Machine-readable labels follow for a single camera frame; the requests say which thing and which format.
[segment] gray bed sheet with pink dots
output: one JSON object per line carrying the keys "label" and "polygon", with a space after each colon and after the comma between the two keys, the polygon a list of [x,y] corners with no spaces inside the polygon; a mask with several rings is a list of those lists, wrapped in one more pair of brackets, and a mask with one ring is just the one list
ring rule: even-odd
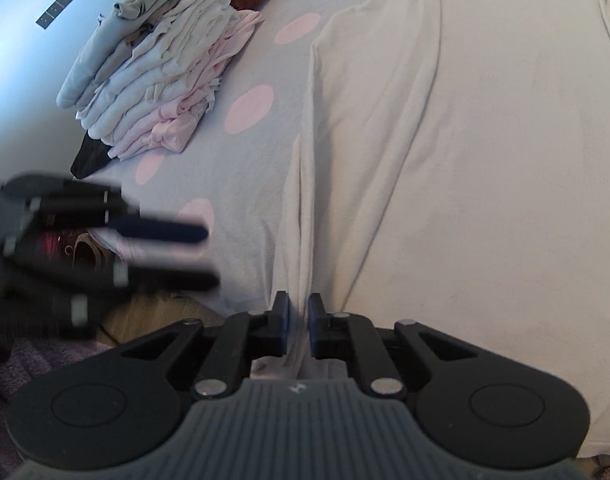
{"label": "gray bed sheet with pink dots", "polygon": [[230,63],[214,109],[184,152],[159,148],[94,175],[120,183],[143,213],[206,224],[207,245],[133,242],[99,232],[102,241],[127,261],[215,267],[220,290],[198,299],[224,316],[266,309],[310,46],[333,14],[363,1],[264,0],[264,22]]}

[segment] white wall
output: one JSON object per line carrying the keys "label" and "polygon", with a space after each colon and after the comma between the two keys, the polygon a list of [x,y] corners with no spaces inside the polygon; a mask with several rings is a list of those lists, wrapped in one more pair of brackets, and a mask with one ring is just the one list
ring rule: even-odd
{"label": "white wall", "polygon": [[102,12],[119,0],[74,0],[43,30],[54,0],[0,0],[0,180],[21,171],[68,174],[84,130],[56,94]]}

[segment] wooden floor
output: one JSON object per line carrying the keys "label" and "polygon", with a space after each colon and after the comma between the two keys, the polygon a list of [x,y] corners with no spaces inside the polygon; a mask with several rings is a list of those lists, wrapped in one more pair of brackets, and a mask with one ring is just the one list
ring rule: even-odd
{"label": "wooden floor", "polygon": [[[111,314],[103,325],[114,339],[126,343],[188,317],[201,319],[205,326],[221,325],[224,322],[223,317],[197,301],[161,293],[134,298],[130,304]],[[107,336],[100,332],[97,339],[112,345]]]}

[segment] ribbed gray plastic surface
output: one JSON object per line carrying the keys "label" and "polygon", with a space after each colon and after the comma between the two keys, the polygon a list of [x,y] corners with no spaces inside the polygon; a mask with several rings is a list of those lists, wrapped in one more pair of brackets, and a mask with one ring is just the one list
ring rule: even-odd
{"label": "ribbed gray plastic surface", "polygon": [[438,448],[394,400],[353,380],[245,380],[229,399],[197,402],[178,431],[135,462],[94,472],[27,463],[12,480],[582,480],[571,462],[499,472]]}

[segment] stack of folded clothes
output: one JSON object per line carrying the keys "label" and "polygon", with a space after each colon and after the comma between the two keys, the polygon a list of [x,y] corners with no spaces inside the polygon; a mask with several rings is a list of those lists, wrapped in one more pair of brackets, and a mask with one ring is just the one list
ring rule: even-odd
{"label": "stack of folded clothes", "polygon": [[74,176],[160,146],[184,149],[260,19],[230,3],[126,0],[99,19],[56,98],[87,130]]}

